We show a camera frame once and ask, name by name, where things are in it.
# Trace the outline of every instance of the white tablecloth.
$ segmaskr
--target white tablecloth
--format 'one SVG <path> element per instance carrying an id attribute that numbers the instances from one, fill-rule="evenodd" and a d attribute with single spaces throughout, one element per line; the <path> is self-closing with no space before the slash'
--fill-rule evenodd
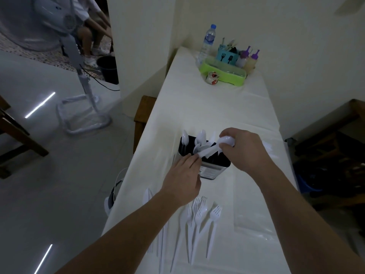
<path id="1" fill-rule="evenodd" d="M 178 50 L 103 234 L 141 207 L 146 188 L 154 193 L 161 188 L 183 129 L 193 136 L 205 129 L 207 137 L 213 131 L 218 136 L 227 127 L 258 133 L 262 140 L 272 144 L 273 153 L 279 157 L 275 163 L 295 185 L 279 123 L 260 73 L 254 72 L 242 87 L 224 82 L 211 86 L 198 72 L 195 55 L 183 47 Z M 184 244 L 175 273 L 290 273 L 277 240 L 234 231 L 234 206 L 236 211 L 242 209 L 245 216 L 252 217 L 251 221 L 259 217 L 272 225 L 263 196 L 247 174 L 231 165 L 215 180 L 202 179 L 200 195 L 208 197 L 209 206 L 215 201 L 223 207 L 212 256 L 209 261 L 205 259 L 206 235 L 198 246 L 194 265 L 190 266 Z M 179 212 L 169 220 L 165 273 L 170 271 Z M 154 253 L 145 255 L 137 273 L 158 273 L 156 243 Z"/>

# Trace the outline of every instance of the fan stand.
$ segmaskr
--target fan stand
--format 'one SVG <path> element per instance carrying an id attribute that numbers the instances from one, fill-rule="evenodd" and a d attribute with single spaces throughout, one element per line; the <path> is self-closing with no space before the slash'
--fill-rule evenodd
<path id="1" fill-rule="evenodd" d="M 79 96 L 65 98 L 61 101 L 61 103 L 57 104 L 57 113 L 61 119 L 61 124 L 63 129 L 68 134 L 80 134 L 87 131 L 102 129 L 108 126 L 112 122 L 112 118 L 107 114 L 101 113 L 98 107 L 96 106 L 96 103 L 100 100 L 100 98 L 98 96 L 93 95 L 89 84 L 89 78 L 81 70 L 81 65 L 84 63 L 84 60 L 79 53 L 79 50 L 75 42 L 75 38 L 72 35 L 62 36 L 61 42 L 65 47 L 67 55 L 69 56 L 70 64 L 76 68 L 80 83 L 85 92 L 85 94 Z M 84 128 L 71 130 L 70 123 L 66 116 L 65 105 L 68 103 L 74 103 L 85 99 L 89 100 L 91 107 L 102 121 L 100 123 L 96 123 Z"/>

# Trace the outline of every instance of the forearm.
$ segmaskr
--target forearm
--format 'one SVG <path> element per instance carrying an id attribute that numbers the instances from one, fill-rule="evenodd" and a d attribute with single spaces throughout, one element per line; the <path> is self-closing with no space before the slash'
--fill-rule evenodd
<path id="1" fill-rule="evenodd" d="M 302 198 L 275 165 L 253 175 L 293 274 L 365 273 L 363 261 Z"/>
<path id="2" fill-rule="evenodd" d="M 62 267 L 57 274 L 134 273 L 149 245 L 179 208 L 173 198 L 157 193 L 105 235 Z"/>
<path id="3" fill-rule="evenodd" d="M 107 24 L 107 26 L 111 27 L 110 26 L 110 22 L 109 22 L 109 19 L 107 18 L 107 16 L 105 15 L 105 13 L 103 13 L 102 11 L 99 11 L 97 12 L 97 14 L 99 15 L 99 17 L 103 20 L 103 22 L 105 24 Z"/>
<path id="4" fill-rule="evenodd" d="M 86 19 L 85 22 L 90 27 L 94 28 L 98 32 L 101 32 L 103 35 L 106 35 L 107 37 L 112 38 L 112 35 L 107 30 L 105 30 L 102 26 L 100 26 L 97 22 L 95 22 L 91 18 Z"/>

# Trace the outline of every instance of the person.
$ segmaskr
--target person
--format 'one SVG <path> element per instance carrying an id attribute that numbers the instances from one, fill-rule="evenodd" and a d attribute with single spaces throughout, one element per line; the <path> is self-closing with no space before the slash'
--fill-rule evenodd
<path id="1" fill-rule="evenodd" d="M 73 36 L 82 42 L 85 55 L 84 63 L 98 69 L 96 60 L 91 55 L 109 55 L 109 51 L 100 48 L 100 43 L 104 36 L 113 40 L 112 34 L 108 31 L 108 27 L 111 27 L 110 22 L 95 0 L 72 1 L 75 8 L 76 22 L 78 23 Z M 57 3 L 64 8 L 70 9 L 69 0 L 57 0 Z"/>
<path id="2" fill-rule="evenodd" d="M 364 262 L 302 198 L 271 160 L 257 134 L 228 128 L 220 137 L 225 135 L 235 138 L 235 146 L 222 143 L 220 147 L 260 188 L 292 274 L 365 273 Z M 187 155 L 175 163 L 161 190 L 148 203 L 116 224 L 57 274 L 134 273 L 168 219 L 199 194 L 201 163 L 197 155 Z"/>

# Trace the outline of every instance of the lime green container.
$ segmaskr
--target lime green container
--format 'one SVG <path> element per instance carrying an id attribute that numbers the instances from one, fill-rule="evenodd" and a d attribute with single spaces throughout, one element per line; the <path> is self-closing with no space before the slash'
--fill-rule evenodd
<path id="1" fill-rule="evenodd" d="M 219 81 L 229 82 L 235 86 L 242 86 L 246 78 L 246 71 L 242 68 L 221 62 L 213 57 L 207 57 L 199 68 L 199 72 L 208 75 L 209 72 L 216 72 Z"/>

